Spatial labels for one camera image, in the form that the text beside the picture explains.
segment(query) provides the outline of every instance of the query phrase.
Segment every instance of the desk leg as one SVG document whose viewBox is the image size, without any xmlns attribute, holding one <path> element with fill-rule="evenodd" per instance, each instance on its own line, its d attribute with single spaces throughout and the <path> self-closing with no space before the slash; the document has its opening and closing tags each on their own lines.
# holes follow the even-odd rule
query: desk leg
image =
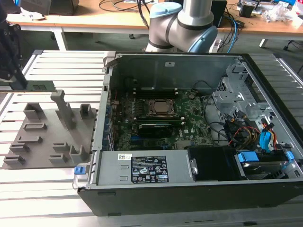
<svg viewBox="0 0 303 227">
<path fill-rule="evenodd" d="M 52 27 L 52 32 L 55 34 L 57 44 L 60 51 L 68 50 L 64 32 L 61 27 Z"/>
<path fill-rule="evenodd" d="M 264 48 L 265 45 L 266 45 L 266 43 L 267 43 L 267 41 L 268 41 L 268 39 L 262 39 L 262 41 L 260 42 L 259 47 L 260 47 L 260 48 Z"/>
</svg>

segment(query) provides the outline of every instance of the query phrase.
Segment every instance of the wooden desk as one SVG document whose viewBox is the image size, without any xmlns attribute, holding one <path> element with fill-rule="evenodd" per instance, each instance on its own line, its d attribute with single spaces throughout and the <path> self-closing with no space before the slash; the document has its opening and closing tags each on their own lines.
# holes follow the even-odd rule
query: wooden desk
<svg viewBox="0 0 303 227">
<path fill-rule="evenodd" d="M 67 50 L 64 32 L 90 32 L 90 33 L 124 33 L 124 34 L 148 34 L 139 13 L 137 12 L 107 12 L 99 8 L 100 0 L 80 0 L 78 10 L 74 16 L 50 15 L 46 20 L 30 21 L 20 15 L 9 15 L 8 21 L 18 23 L 22 30 L 52 31 L 55 33 L 60 50 Z M 228 0 L 227 7 L 236 3 L 237 0 Z M 119 3 L 119 7 L 127 8 L 134 6 L 130 3 Z M 103 8 L 115 10 L 110 2 L 102 5 Z M 240 21 L 245 23 L 240 37 L 264 39 L 261 47 L 267 39 L 303 40 L 303 26 L 295 29 L 291 21 L 266 22 L 261 15 L 253 15 L 252 18 L 239 17 L 239 12 L 229 9 L 229 12 Z M 149 15 L 145 7 L 142 7 L 146 20 Z M 223 27 L 218 29 L 219 34 L 228 33 L 231 29 L 226 20 Z"/>
</svg>

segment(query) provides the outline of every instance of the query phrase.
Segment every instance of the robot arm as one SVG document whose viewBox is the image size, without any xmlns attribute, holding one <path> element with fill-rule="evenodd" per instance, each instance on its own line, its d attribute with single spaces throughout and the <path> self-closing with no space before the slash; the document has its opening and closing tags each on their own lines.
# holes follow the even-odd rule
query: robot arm
<svg viewBox="0 0 303 227">
<path fill-rule="evenodd" d="M 207 52 L 217 36 L 211 5 L 212 0 L 185 0 L 183 8 L 174 2 L 152 6 L 146 51 Z"/>
</svg>

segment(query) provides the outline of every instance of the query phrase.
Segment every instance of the black box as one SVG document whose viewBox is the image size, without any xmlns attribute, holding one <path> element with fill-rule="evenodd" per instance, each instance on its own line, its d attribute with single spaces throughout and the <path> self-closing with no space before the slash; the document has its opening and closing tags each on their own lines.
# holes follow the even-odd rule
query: black box
<svg viewBox="0 0 303 227">
<path fill-rule="evenodd" d="M 183 5 L 184 0 L 165 0 L 165 1 L 173 1 Z M 216 27 L 221 26 L 221 21 L 224 15 L 226 4 L 227 4 L 227 0 L 213 0 L 211 12 L 214 15 L 213 25 L 215 25 Z"/>
<path fill-rule="evenodd" d="M 57 14 L 71 16 L 75 13 L 79 0 L 21 0 L 19 6 L 42 15 Z"/>
</svg>

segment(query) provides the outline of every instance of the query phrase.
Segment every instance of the warning label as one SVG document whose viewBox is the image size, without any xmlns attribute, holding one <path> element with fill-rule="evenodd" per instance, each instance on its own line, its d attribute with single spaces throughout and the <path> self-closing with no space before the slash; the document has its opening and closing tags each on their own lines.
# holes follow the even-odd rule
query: warning label
<svg viewBox="0 0 303 227">
<path fill-rule="evenodd" d="M 132 157 L 133 183 L 169 182 L 165 156 Z"/>
</svg>

